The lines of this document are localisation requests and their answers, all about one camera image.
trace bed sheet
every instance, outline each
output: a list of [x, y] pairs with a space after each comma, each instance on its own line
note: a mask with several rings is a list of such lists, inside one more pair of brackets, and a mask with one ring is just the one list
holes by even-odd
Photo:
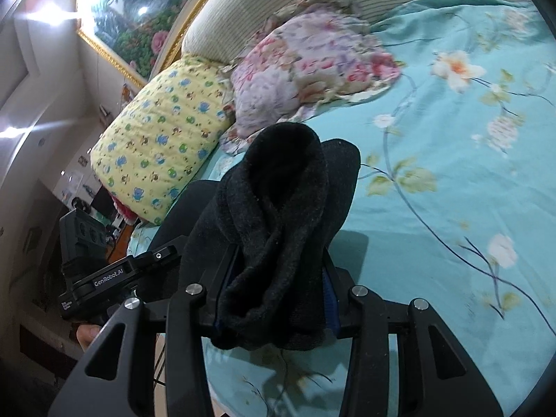
[[[511, 415], [556, 350], [556, 41], [534, 6], [501, 0], [416, 0], [373, 31], [403, 76], [380, 99], [307, 122], [366, 163], [330, 254], [385, 299], [431, 302]], [[204, 178], [241, 157], [218, 154]], [[216, 399], [246, 417], [337, 416], [350, 347], [204, 341]], [[390, 415], [395, 353], [391, 340]]]

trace blue bear print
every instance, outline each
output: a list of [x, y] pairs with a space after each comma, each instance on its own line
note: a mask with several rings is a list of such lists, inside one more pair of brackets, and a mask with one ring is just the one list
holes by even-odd
[[177, 188], [172, 188], [170, 191], [168, 191], [168, 194], [170, 195], [172, 200], [175, 200], [180, 195], [180, 190]]
[[155, 155], [155, 161], [157, 162], [157, 164], [164, 164], [164, 161], [166, 161], [166, 159], [164, 158], [164, 155], [158, 153]]
[[124, 164], [127, 163], [127, 159], [125, 157], [125, 155], [122, 155], [121, 157], [118, 157], [118, 159], [116, 160], [116, 166], [121, 168]]
[[144, 190], [142, 190], [140, 188], [134, 188], [133, 189], [133, 198], [136, 201], [139, 202], [141, 199], [143, 199], [143, 193], [144, 193]]
[[168, 135], [158, 135], [156, 137], [156, 142], [161, 146], [165, 146], [166, 144], [168, 144]]

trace ceiling light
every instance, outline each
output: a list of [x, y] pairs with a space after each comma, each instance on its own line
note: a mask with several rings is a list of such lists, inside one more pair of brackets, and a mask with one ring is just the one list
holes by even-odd
[[45, 3], [45, 5], [43, 5], [37, 12], [28, 14], [27, 18], [29, 20], [35, 20], [36, 22], [43, 22], [52, 26], [58, 26], [66, 20], [76, 19], [77, 13], [63, 11], [57, 4], [49, 1]]
[[13, 139], [25, 133], [26, 131], [27, 131], [26, 128], [14, 128], [12, 126], [9, 126], [6, 130], [0, 132], [0, 138]]

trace yellow pillow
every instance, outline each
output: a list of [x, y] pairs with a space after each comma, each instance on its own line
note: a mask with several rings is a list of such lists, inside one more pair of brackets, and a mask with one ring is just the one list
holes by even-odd
[[154, 224], [162, 223], [231, 124], [219, 66], [185, 55], [137, 94], [91, 151], [104, 186]]

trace gold picture frame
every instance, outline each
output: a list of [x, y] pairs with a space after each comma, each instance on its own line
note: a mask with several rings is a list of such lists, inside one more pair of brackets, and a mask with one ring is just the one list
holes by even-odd
[[[98, 30], [97, 30], [97, 19], [93, 18], [93, 6], [92, 6], [92, 2], [97, 0], [77, 0], [76, 6], [77, 6], [77, 13], [80, 15], [80, 18], [78, 19], [77, 22], [77, 34], [91, 47], [93, 48], [102, 58], [104, 58], [106, 61], [108, 61], [110, 63], [110, 65], [112, 65], [113, 67], [115, 67], [132, 85], [136, 86], [138, 89], [141, 89], [144, 85], [146, 85], [146, 83], [148, 82], [148, 78], [150, 75], [150, 72], [152, 71], [152, 69], [155, 66], [155, 63], [158, 64], [162, 64], [162, 69], [167, 68], [175, 59], [179, 58], [179, 54], [180, 54], [180, 44], [181, 44], [181, 40], [183, 38], [183, 35], [185, 33], [185, 31], [187, 30], [187, 28], [191, 25], [191, 22], [193, 21], [193, 19], [196, 17], [196, 15], [201, 11], [201, 9], [204, 7], [205, 3], [208, 0], [180, 0], [179, 3], [175, 3], [173, 5], [171, 4], [171, 0], [168, 2], [167, 6], [169, 7], [162, 7], [158, 8], [156, 6], [155, 3], [157, 3], [158, 5], [160, 5], [160, 1], [159, 0], [154, 0], [154, 3], [152, 4], [152, 6], [155, 6], [155, 9], [153, 9], [153, 14], [147, 14], [146, 17], [144, 17], [143, 19], [141, 19], [140, 17], [142, 16], [141, 12], [143, 12], [143, 14], [145, 14], [147, 11], [150, 11], [152, 6], [147, 2], [147, 3], [137, 3], [136, 1], [133, 2], [133, 4], [135, 6], [132, 6], [131, 4], [129, 6], [131, 6], [131, 11], [135, 11], [132, 14], [132, 17], [134, 18], [134, 20], [132, 20], [132, 25], [133, 28], [136, 29], [137, 33], [140, 33], [140, 35], [137, 35], [137, 37], [141, 38], [141, 42], [145, 45], [142, 46], [142, 52], [145, 52], [146, 55], [142, 55], [140, 57], [141, 62], [138, 60], [137, 62], [140, 62], [140, 67], [137, 67], [137, 64], [134, 64], [135, 61], [134, 59], [132, 61], [130, 61], [129, 63], [126, 62], [126, 60], [122, 57], [122, 56], [126, 56], [129, 54], [130, 50], [126, 49], [126, 44], [122, 44], [120, 43], [119, 45], [117, 44], [116, 47], [120, 47], [120, 51], [121, 51], [121, 55], [118, 54], [118, 52], [116, 51], [117, 48], [112, 48], [108, 43], [109, 41], [105, 41], [106, 38], [108, 39], [114, 39], [114, 37], [109, 37], [109, 35], [105, 35], [105, 39], [103, 40], [101, 38], [101, 36], [97, 35]], [[114, 0], [111, 0], [112, 2], [106, 2], [107, 0], [102, 0], [103, 1], [103, 8], [107, 8], [110, 5], [113, 4]], [[112, 15], [112, 13], [116, 13], [114, 17], [117, 17], [119, 19], [125, 19], [125, 16], [128, 16], [128, 20], [129, 20], [129, 10], [125, 10], [122, 9], [122, 6], [125, 7], [127, 1], [124, 0], [115, 0], [116, 1], [116, 5], [118, 6], [116, 8], [116, 10], [114, 11], [113, 8], [109, 8], [110, 9], [110, 14], [108, 15]], [[140, 8], [138, 15], [136, 12], [136, 6], [137, 4], [145, 4], [145, 7]], [[160, 17], [158, 17], [158, 14], [156, 11], [164, 11], [164, 13], [162, 13], [162, 15]], [[152, 20], [162, 20], [164, 23], [167, 24], [166, 27], [160, 28], [160, 23], [158, 21], [156, 21], [154, 24], [151, 23], [151, 21], [147, 18], [149, 16], [154, 17]], [[176, 30], [176, 27], [173, 27], [173, 24], [176, 20], [183, 20], [183, 17], [185, 16], [185, 22], [183, 24], [183, 26], [181, 26], [179, 29]], [[147, 29], [145, 29], [144, 27], [148, 26], [148, 36], [150, 37], [146, 37], [145, 32]], [[171, 36], [171, 38], [168, 37], [169, 32], [172, 33], [177, 33], [176, 35]], [[128, 33], [135, 33], [133, 30], [128, 29], [124, 34], [128, 34]], [[123, 36], [120, 36], [117, 41], [120, 41], [123, 38]], [[137, 40], [136, 39], [131, 39], [132, 42], [134, 42], [134, 44], [131, 44], [133, 47], [137, 47]], [[157, 55], [161, 55], [163, 54], [163, 52], [165, 53], [166, 51], [169, 52], [169, 54], [166, 54], [164, 57], [160, 57], [157, 59]], [[146, 64], [145, 62], [145, 58], [148, 60], [148, 55], [151, 55], [150, 58], [150, 64]]]

